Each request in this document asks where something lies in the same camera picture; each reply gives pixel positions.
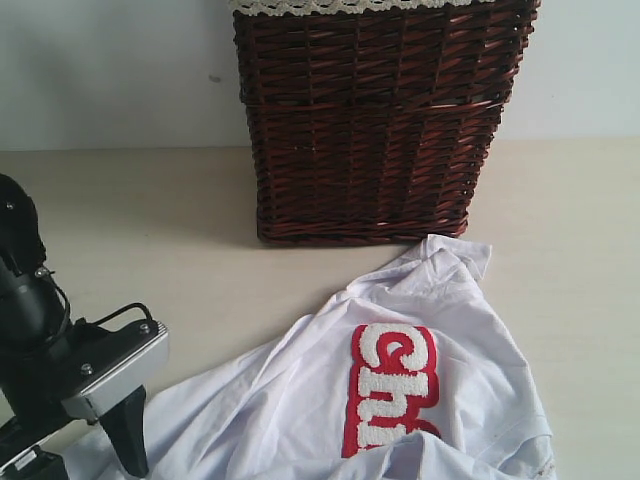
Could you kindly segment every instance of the black cable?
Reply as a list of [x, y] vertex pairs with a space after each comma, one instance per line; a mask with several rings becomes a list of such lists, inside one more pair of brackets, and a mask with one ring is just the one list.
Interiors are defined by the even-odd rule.
[[56, 290], [56, 292], [58, 293], [58, 295], [62, 297], [62, 300], [64, 302], [64, 312], [62, 313], [62, 320], [60, 321], [60, 326], [58, 327], [58, 331], [55, 334], [53, 334], [51, 337], [49, 337], [45, 342], [43, 342], [42, 345], [38, 345], [34, 349], [27, 352], [16, 352], [16, 351], [5, 349], [5, 348], [0, 348], [0, 356], [5, 356], [5, 357], [33, 356], [49, 348], [49, 346], [52, 343], [56, 342], [64, 334], [65, 330], [69, 326], [69, 323], [71, 323], [71, 302], [69, 302], [69, 298], [64, 293], [64, 290], [62, 290], [62, 288], [58, 286], [58, 284], [55, 282], [55, 280], [51, 276], [53, 273], [55, 272], [47, 271], [46, 274], [42, 277], [39, 277], [39, 279], [51, 284], [53, 288]]
[[147, 306], [140, 302], [134, 302], [134, 303], [130, 303], [129, 305], [125, 305], [122, 308], [119, 308], [115, 312], [110, 313], [109, 315], [101, 318], [100, 320], [96, 320], [95, 322], [93, 322], [93, 325], [102, 325], [104, 323], [107, 323], [108, 321], [113, 320], [116, 317], [119, 317], [120, 315], [122, 315], [125, 312], [128, 312], [129, 310], [133, 310], [134, 308], [142, 310], [142, 313], [144, 313], [146, 320], [153, 321], [153, 317], [151, 316], [151, 311], [147, 308]]

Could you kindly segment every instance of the silver metal plate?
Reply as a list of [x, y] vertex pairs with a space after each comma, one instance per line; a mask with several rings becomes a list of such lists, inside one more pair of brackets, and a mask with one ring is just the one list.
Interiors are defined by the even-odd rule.
[[98, 420], [141, 386], [168, 359], [169, 332], [158, 322], [158, 335], [78, 394], [63, 400], [62, 406], [72, 418]]

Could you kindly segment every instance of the table surface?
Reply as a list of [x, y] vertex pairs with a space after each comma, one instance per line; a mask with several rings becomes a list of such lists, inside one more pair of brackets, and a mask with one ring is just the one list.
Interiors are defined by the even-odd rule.
[[[494, 245], [482, 285], [531, 363], [562, 479], [638, 475], [639, 151], [639, 138], [497, 141], [464, 236]], [[405, 248], [262, 246], [248, 149], [2, 153], [0, 171], [34, 197], [75, 317], [140, 300], [168, 325], [151, 392], [282, 334]]]

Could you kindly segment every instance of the red patch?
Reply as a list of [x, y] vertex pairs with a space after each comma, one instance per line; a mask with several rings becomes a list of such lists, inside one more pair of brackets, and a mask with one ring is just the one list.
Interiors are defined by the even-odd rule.
[[390, 443], [414, 430], [440, 436], [433, 424], [418, 418], [421, 408], [434, 407], [440, 398], [435, 342], [427, 328], [360, 325], [353, 334], [351, 352], [354, 363], [343, 457]]

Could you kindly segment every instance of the white t-shirt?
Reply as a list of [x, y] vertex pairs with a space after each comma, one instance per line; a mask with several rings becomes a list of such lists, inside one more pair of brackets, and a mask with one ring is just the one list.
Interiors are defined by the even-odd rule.
[[[431, 236], [280, 339], [158, 394], [152, 480], [556, 478], [527, 362], [476, 280], [487, 246]], [[122, 480], [101, 430], [71, 480]]]

